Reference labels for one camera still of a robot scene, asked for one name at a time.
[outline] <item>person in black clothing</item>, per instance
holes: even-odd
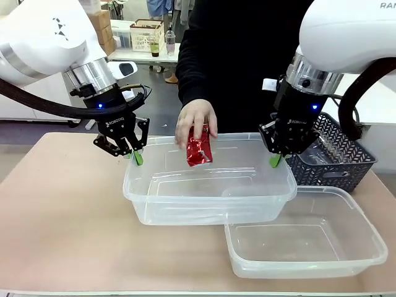
[[[276,93],[265,78],[285,74],[298,47],[299,28],[313,0],[197,0],[180,46],[176,76],[183,104],[176,143],[186,147],[190,128],[256,132],[270,122]]]

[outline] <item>black basket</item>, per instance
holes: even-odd
[[[321,113],[314,125],[321,136],[301,155],[287,159],[299,186],[332,186],[352,192],[377,162],[365,148],[342,134],[338,123]]]

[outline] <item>red snack wrapper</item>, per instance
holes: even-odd
[[[187,143],[187,163],[190,167],[212,163],[212,151],[210,150],[209,126],[204,125],[200,140],[194,139],[194,127],[191,128]]]

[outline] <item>cardboard box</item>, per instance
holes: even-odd
[[[112,52],[116,50],[116,41],[114,38],[107,41],[104,45],[100,45],[100,47],[105,51],[105,53],[109,56]]]
[[[101,31],[102,29],[110,26],[110,12],[100,11],[97,14],[88,15],[95,31]]]
[[[111,26],[97,31],[98,41],[100,45],[104,45],[107,41],[113,38],[113,31],[111,31]]]

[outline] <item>human hand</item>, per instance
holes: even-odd
[[[179,148],[186,148],[192,125],[194,125],[194,138],[200,139],[204,123],[209,124],[210,135],[217,138],[217,118],[209,101],[195,99],[183,107],[176,125],[175,141]]]

